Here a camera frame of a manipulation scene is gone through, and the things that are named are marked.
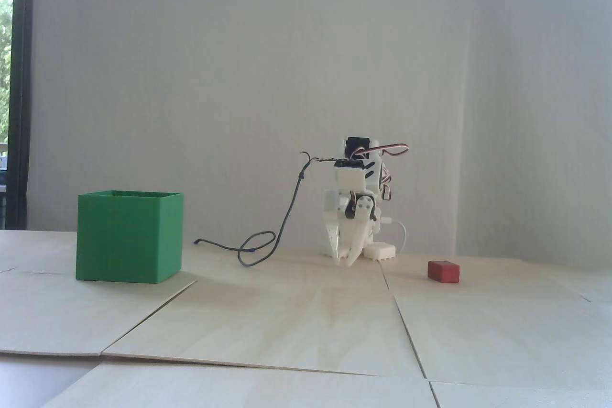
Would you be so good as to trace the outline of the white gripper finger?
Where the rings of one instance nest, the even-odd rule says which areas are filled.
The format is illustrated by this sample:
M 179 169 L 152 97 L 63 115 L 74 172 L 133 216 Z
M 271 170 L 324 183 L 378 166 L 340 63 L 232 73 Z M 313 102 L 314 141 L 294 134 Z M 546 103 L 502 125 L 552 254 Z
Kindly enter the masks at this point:
M 355 205 L 352 239 L 346 257 L 346 266 L 352 266 L 361 255 L 370 233 L 375 227 L 377 218 L 374 197 L 371 195 L 361 196 Z
M 339 234 L 345 226 L 345 216 L 326 216 L 324 226 L 327 234 L 327 243 L 324 246 L 324 254 L 330 257 L 336 265 L 340 265 L 342 257 L 339 254 Z

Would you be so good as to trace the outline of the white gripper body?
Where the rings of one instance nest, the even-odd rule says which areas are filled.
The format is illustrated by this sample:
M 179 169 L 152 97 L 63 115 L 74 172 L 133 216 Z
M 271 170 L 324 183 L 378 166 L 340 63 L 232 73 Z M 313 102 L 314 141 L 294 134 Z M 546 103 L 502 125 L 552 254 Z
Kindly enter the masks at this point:
M 355 225 L 365 222 L 380 223 L 378 196 L 372 191 L 326 191 L 324 196 L 324 224 Z

